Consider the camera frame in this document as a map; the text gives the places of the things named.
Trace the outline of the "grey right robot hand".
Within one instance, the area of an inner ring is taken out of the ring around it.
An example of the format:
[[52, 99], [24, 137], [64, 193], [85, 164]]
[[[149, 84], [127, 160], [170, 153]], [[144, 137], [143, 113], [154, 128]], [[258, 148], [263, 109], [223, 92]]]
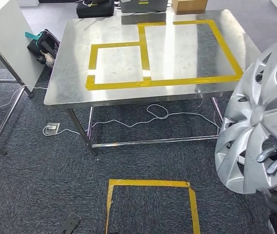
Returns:
[[[258, 163], [264, 163], [270, 159], [272, 162], [266, 170], [269, 176], [275, 176], [277, 172], [277, 146], [273, 146], [263, 151], [257, 157]], [[256, 190], [256, 197], [265, 206], [277, 213], [277, 196], [271, 193], [266, 188], [257, 188]]]

